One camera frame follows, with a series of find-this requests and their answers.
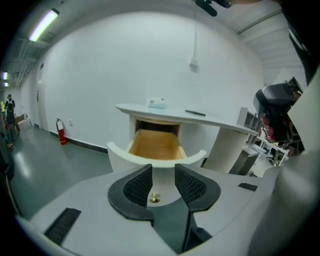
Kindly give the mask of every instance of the white desk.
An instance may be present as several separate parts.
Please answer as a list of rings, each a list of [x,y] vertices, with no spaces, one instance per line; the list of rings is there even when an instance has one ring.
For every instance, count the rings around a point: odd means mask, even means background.
[[[281,147],[278,147],[278,146],[276,146],[275,144],[270,143],[269,141],[267,141],[265,138],[258,137],[257,139],[261,141],[261,144],[260,144],[260,147],[261,147],[261,148],[263,148],[263,147],[264,147],[264,144],[266,144],[266,145],[268,145],[269,147],[271,147],[272,149],[275,149],[276,151],[279,151],[279,152],[283,153],[283,157],[282,157],[282,159],[281,159],[281,161],[280,161],[280,163],[279,163],[279,166],[281,166],[281,165],[283,164],[284,160],[286,159],[286,157],[288,156],[289,150],[286,150],[286,149],[283,149],[283,148],[281,148]]]
[[[246,144],[248,135],[258,134],[256,131],[236,123],[227,122],[214,116],[187,113],[182,109],[150,108],[138,104],[117,104],[115,107],[130,116],[130,138],[133,138],[136,132],[136,119],[220,127],[204,168],[222,173],[228,173],[231,170]]]

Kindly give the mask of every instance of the open drawer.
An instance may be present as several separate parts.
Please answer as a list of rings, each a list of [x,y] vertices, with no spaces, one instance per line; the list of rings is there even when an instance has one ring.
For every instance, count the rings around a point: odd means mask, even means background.
[[[187,158],[177,136],[164,131],[139,129],[126,151],[138,157],[154,160]]]

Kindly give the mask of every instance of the black slot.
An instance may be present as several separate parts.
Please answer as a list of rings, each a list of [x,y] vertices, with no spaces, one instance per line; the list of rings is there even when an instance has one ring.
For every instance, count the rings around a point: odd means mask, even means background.
[[[61,245],[80,213],[80,210],[66,208],[58,218],[55,219],[44,235],[57,245]]]
[[[258,186],[256,186],[256,185],[248,184],[245,182],[239,184],[238,187],[246,189],[246,190],[251,190],[251,191],[256,191],[258,188]]]

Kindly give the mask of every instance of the ceiling light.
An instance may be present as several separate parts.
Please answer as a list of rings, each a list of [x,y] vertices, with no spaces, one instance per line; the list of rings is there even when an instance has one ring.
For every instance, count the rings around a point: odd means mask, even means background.
[[[59,12],[56,9],[50,10],[36,26],[29,40],[34,42],[37,41],[45,29],[55,20],[56,17],[58,17],[58,15]]]

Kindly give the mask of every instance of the gold screw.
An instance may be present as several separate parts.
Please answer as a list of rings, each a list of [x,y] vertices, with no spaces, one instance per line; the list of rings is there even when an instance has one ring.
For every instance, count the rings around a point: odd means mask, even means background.
[[[156,193],[152,194],[151,199],[149,200],[151,203],[158,203],[160,201],[160,199],[157,197]]]

